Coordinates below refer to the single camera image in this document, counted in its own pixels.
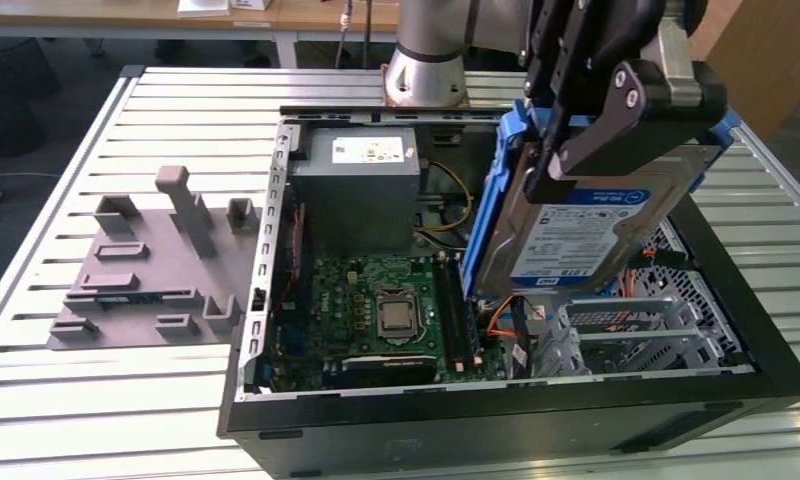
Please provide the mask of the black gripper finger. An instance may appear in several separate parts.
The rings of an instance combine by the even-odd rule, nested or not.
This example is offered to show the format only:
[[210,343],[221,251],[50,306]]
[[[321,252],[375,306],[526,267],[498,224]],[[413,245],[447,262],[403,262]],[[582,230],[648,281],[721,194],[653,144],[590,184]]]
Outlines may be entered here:
[[689,54],[678,22],[661,22],[638,56],[612,71],[601,113],[557,148],[552,178],[624,176],[705,133],[721,120],[726,88]]
[[550,82],[560,56],[558,40],[570,9],[572,1],[532,1],[529,7],[524,91],[534,107],[550,108],[546,122],[534,121],[541,153],[525,181],[525,197],[529,201],[558,200],[565,193],[565,186],[550,178],[548,167],[568,133],[569,117],[558,100],[560,88],[552,87]]

